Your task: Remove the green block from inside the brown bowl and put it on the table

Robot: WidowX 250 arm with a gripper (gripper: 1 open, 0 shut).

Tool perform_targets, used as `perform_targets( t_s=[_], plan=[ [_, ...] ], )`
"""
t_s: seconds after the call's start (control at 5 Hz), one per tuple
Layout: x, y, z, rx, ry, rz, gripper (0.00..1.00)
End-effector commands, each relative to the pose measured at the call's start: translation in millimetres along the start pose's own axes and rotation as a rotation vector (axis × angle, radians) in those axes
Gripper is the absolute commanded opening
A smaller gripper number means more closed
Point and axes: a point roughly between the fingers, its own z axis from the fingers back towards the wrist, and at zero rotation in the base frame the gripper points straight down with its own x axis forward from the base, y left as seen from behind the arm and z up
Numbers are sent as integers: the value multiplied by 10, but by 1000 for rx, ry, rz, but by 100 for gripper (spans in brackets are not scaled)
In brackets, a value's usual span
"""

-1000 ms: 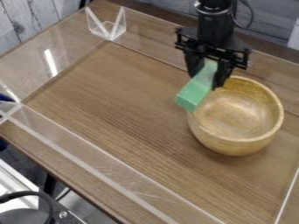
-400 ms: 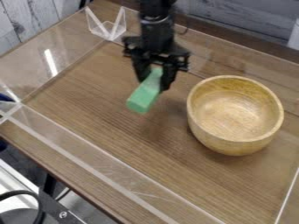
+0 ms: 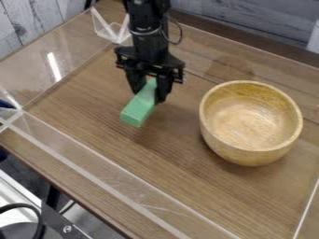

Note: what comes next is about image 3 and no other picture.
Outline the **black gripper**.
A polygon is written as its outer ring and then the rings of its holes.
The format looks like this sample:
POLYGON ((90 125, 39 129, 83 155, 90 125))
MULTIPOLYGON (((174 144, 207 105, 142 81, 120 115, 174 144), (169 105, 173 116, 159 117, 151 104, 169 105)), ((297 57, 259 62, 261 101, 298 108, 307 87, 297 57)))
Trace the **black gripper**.
POLYGON ((132 45, 118 46, 116 65, 124 70, 131 91, 138 94, 147 83, 147 76, 156 78, 156 103, 166 101, 174 82, 183 82, 186 63, 170 52, 171 42, 163 29, 150 32, 131 31, 132 45))

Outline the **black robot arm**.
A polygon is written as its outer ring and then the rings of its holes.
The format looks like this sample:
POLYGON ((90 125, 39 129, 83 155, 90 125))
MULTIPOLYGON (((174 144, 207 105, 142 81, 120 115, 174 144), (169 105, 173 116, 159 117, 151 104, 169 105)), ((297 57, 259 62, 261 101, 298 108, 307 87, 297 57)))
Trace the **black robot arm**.
POLYGON ((134 45, 118 46, 116 66, 124 70, 131 91, 138 94, 147 77, 156 78, 155 103, 166 101, 174 83, 183 82, 186 63, 170 52, 167 12, 171 0, 122 0, 128 14, 134 45))

